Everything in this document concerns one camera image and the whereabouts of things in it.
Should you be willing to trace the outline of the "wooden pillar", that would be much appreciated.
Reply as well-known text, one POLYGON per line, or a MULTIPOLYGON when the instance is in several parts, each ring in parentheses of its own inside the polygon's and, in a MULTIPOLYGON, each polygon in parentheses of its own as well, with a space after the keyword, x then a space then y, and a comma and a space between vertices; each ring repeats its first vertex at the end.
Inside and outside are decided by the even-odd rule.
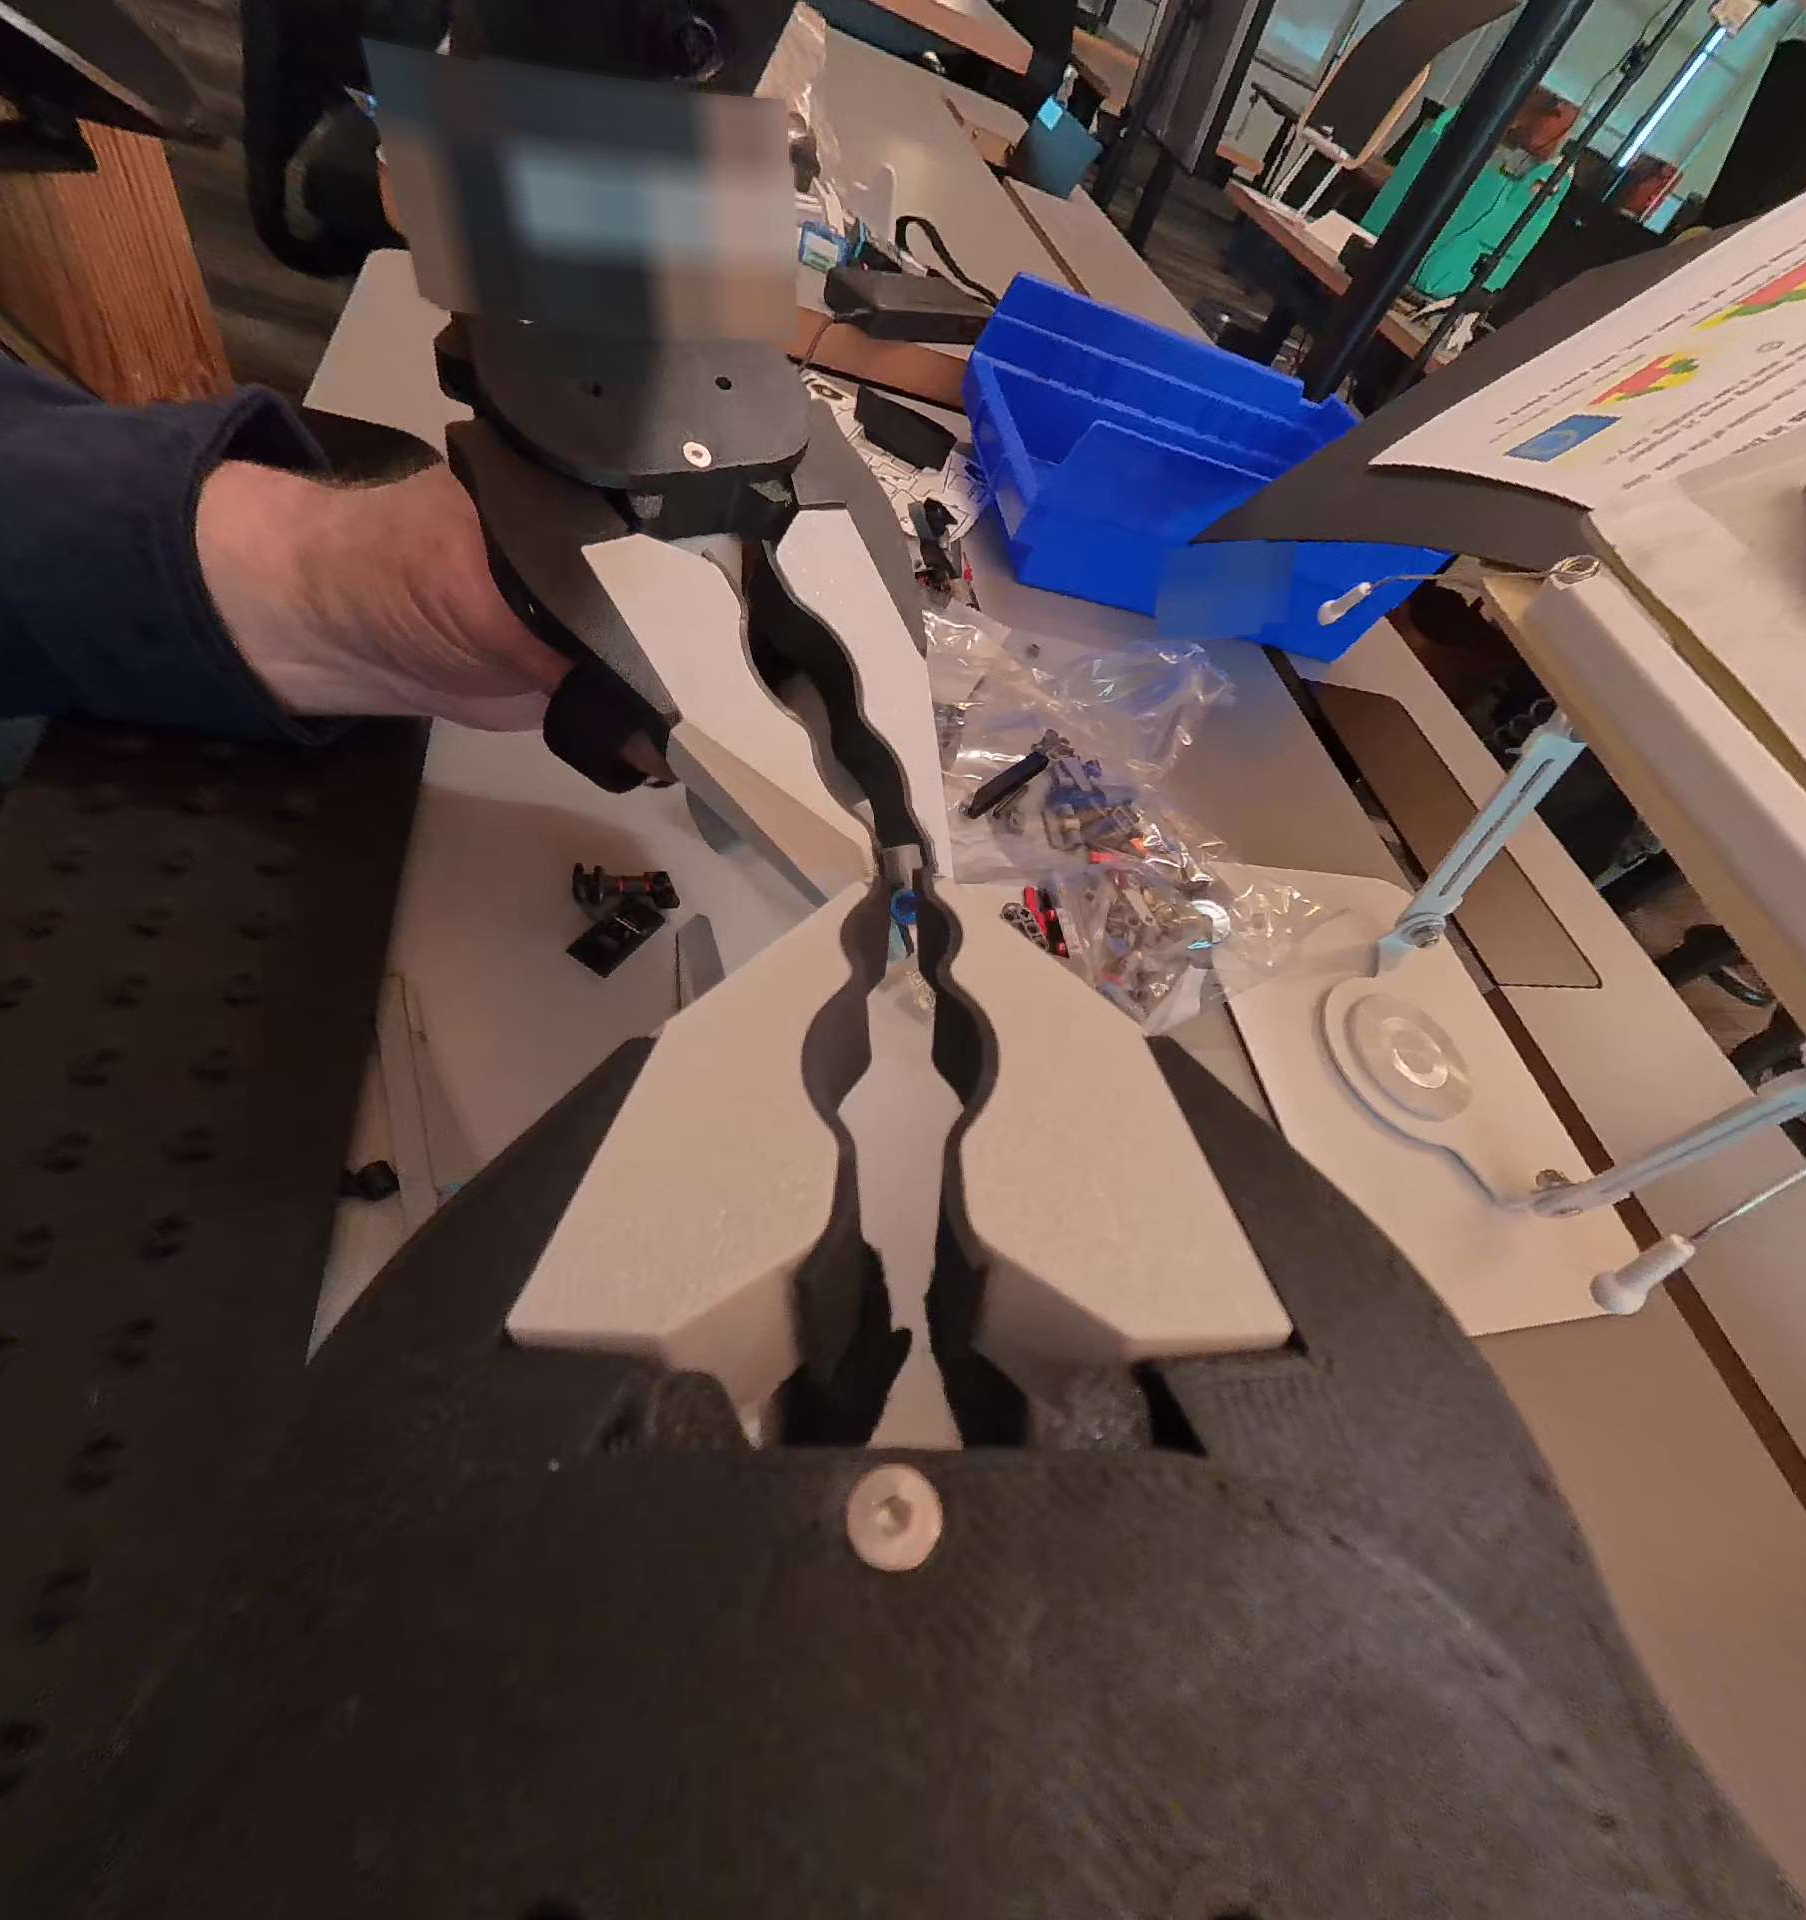
POLYGON ((166 140, 197 138, 195 85, 131 83, 155 132, 77 119, 90 171, 0 171, 0 312, 108 402, 225 395, 225 353, 166 140))

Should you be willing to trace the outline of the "blue plastic bin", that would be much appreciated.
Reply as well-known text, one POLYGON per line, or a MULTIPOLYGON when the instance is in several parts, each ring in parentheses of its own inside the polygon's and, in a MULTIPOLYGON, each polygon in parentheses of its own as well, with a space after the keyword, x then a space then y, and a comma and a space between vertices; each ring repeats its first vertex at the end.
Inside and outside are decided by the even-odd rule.
POLYGON ((1202 541, 1356 427, 1299 379, 1017 275, 964 366, 1016 578, 1151 614, 1162 636, 1338 659, 1453 553, 1302 535, 1202 541))

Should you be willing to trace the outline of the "long wooden desk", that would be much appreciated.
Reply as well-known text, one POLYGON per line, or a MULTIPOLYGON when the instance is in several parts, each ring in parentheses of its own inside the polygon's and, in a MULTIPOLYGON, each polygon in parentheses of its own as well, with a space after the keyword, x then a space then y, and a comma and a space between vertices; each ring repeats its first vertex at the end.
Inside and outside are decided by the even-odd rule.
POLYGON ((1056 53, 1049 44, 1058 36, 1058 22, 1070 26, 1070 51, 1059 61, 1084 79, 1091 93, 1107 110, 1127 108, 1129 92, 1140 67, 1140 54, 1129 41, 1116 38, 1109 19, 1116 5, 987 5, 987 2, 868 2, 834 5, 845 24, 864 32, 868 19, 882 24, 878 29, 902 44, 916 41, 955 48, 1011 79, 1028 78, 1056 53))

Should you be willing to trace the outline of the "black pouch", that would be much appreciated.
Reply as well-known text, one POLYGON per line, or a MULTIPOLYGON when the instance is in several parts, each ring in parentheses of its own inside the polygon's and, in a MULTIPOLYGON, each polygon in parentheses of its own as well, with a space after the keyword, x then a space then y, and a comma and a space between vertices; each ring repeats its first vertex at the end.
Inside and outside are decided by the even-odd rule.
POLYGON ((941 421, 870 385, 857 387, 851 417, 862 453, 912 473, 939 473, 959 450, 959 437, 941 421))

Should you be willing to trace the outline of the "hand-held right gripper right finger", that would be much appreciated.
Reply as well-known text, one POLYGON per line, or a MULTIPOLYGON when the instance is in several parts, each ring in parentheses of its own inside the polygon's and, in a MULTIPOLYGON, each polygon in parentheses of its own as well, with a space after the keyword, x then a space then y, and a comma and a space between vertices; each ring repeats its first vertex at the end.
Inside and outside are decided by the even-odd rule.
POLYGON ((1026 1438, 1136 1368, 1285 1349, 1292 1321, 1138 1024, 1011 927, 923 884, 933 1062, 959 1103, 927 1294, 964 1438, 1026 1438))

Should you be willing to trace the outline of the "black steel column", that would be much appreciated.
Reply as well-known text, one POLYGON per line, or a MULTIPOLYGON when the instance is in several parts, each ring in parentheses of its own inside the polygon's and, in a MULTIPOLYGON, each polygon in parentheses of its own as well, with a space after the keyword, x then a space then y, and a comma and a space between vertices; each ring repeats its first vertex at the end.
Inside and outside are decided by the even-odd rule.
POLYGON ((1457 108, 1436 152, 1404 192, 1371 252, 1359 262, 1344 297, 1328 322, 1318 328, 1301 366, 1302 393, 1308 402, 1322 402, 1338 391, 1396 296, 1463 203, 1470 184, 1499 144, 1501 132, 1539 83, 1587 9, 1587 2, 1528 2, 1521 7, 1511 32, 1457 108))

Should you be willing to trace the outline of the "white sticker sheet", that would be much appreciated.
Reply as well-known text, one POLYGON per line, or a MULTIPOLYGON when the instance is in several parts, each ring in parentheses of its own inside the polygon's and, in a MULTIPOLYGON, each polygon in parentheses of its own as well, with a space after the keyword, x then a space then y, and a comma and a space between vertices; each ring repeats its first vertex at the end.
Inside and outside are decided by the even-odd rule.
POLYGON ((859 393, 856 384, 817 371, 807 372, 803 379, 807 393, 831 412, 845 444, 889 497, 902 526, 910 529, 910 508, 929 500, 937 500, 946 510, 959 537, 973 526, 988 505, 988 492, 965 439, 948 429, 948 448, 941 467, 918 469, 868 439, 868 429, 856 418, 859 393))

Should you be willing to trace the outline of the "black cardboard sheet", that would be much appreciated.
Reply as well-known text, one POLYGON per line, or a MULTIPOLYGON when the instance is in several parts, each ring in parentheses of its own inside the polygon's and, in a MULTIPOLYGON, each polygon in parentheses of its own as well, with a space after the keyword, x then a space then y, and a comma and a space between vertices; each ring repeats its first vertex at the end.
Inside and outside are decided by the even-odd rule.
POLYGON ((1652 252, 1587 268, 1250 496, 1194 545, 1387 544, 1530 570, 1584 553, 1587 523, 1576 504, 1453 470, 1376 469, 1374 460, 1465 397, 1581 336, 1718 240, 1718 232, 1694 229, 1652 252))

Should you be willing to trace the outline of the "lego instruction booklet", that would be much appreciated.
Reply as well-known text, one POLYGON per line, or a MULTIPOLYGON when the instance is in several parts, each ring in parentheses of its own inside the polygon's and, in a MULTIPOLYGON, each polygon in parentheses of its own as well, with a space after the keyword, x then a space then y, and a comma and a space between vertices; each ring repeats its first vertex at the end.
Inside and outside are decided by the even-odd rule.
POLYGON ((1763 564, 1759 531, 1735 531, 1699 488, 1753 484, 1755 469, 1806 453, 1806 192, 1690 252, 1647 292, 1411 430, 1371 463, 1539 493, 1584 512, 1645 589, 1698 608, 1714 541, 1730 564, 1763 564))

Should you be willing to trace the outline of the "clear bag of small lego parts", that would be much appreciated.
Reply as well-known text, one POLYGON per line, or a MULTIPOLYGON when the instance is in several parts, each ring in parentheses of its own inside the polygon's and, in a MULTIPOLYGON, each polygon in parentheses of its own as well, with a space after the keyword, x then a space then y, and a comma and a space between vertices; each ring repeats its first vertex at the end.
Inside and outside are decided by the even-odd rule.
POLYGON ((1200 647, 1067 650, 985 612, 921 619, 955 879, 1149 1036, 1264 987, 1344 917, 1259 877, 1168 779, 1234 691, 1200 647))

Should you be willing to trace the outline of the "white book stand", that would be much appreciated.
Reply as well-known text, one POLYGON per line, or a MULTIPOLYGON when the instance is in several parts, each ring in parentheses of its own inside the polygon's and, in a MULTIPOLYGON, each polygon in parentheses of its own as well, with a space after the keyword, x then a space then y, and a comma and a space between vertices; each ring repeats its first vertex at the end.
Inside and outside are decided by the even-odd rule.
POLYGON ((1806 1068, 1593 1171, 1453 942, 1471 884, 1584 749, 1573 719, 1543 722, 1415 890, 1290 866, 1245 869, 1276 905, 1304 894, 1320 907, 1274 971, 1228 991, 1271 1119, 1470 1334, 1635 1314, 1708 1241, 1806 1184, 1804 1166, 1635 1250, 1623 1205, 1806 1117, 1806 1068))

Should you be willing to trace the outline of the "black case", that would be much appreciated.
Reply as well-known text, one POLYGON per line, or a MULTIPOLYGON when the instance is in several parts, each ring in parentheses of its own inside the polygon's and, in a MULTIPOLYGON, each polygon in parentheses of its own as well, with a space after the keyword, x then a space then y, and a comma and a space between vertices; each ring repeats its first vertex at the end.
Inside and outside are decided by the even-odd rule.
POLYGON ((826 312, 878 342, 973 346, 995 302, 939 275, 910 275, 846 262, 824 275, 826 312))

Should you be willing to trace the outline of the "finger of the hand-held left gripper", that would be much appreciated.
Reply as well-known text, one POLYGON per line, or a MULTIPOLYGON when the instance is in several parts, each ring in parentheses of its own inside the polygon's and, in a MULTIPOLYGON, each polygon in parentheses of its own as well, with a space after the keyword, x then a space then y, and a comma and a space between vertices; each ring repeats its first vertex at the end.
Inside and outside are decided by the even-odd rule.
POLYGON ((583 549, 666 719, 678 784, 761 860, 824 905, 876 880, 868 823, 819 775, 813 737, 763 684, 746 608, 717 564, 648 537, 583 549))
POLYGON ((819 693, 833 756, 868 801, 878 845, 913 846, 929 874, 950 880, 919 623, 894 606, 846 508, 798 510, 772 549, 772 576, 793 610, 780 641, 819 693))

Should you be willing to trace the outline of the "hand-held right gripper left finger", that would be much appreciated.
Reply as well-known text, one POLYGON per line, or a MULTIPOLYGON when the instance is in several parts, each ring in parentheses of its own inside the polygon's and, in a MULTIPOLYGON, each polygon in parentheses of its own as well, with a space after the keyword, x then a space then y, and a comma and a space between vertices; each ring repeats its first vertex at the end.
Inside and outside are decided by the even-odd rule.
POLYGON ((793 1443, 871 1438, 906 1356, 842 1100, 890 893, 854 884, 659 1030, 510 1309, 514 1345, 714 1378, 793 1443))

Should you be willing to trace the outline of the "person's left hand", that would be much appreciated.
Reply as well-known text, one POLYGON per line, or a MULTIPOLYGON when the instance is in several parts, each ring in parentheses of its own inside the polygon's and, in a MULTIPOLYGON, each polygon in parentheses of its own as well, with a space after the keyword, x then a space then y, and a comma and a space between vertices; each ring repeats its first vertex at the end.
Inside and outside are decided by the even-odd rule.
POLYGON ((223 465, 195 505, 219 621, 279 707, 536 732, 568 664, 510 612, 447 467, 338 484, 223 465))

